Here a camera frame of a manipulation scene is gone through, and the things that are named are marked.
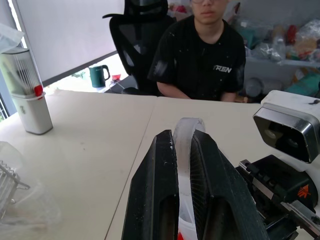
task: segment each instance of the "orange logo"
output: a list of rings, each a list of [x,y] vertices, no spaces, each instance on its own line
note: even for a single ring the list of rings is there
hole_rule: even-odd
[[[306,185],[304,187],[300,187],[300,190],[298,192],[298,197],[307,198],[308,195],[311,195],[311,193],[309,192],[309,185]]]

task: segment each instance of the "pen holder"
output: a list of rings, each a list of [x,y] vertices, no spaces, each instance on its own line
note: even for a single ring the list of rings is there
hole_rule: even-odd
[[[13,103],[19,113],[24,129],[28,133],[42,135],[53,128],[45,92],[41,96],[29,97],[12,95]]]

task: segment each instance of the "shelf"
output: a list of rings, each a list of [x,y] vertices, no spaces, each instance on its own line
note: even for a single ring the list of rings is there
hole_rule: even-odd
[[[252,63],[270,63],[270,64],[276,64],[279,66],[283,65],[289,65],[289,66],[297,66],[297,67],[311,67],[311,68],[320,68],[320,62],[310,62],[310,61],[296,61],[296,60],[284,60],[281,63],[272,62],[270,60],[266,59],[258,59],[254,58],[252,56],[246,57],[247,62]]]

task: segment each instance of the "young man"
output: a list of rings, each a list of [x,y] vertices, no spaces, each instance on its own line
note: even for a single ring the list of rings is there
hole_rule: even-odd
[[[148,78],[166,97],[234,102],[244,82],[243,38],[223,20],[229,0],[192,0],[193,16],[160,40]]]

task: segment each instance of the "screw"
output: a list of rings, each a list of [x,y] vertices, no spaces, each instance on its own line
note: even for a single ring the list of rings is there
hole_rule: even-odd
[[[317,217],[317,216],[312,216],[311,217],[311,220],[313,223],[317,224],[317,225],[320,225],[320,218]]]

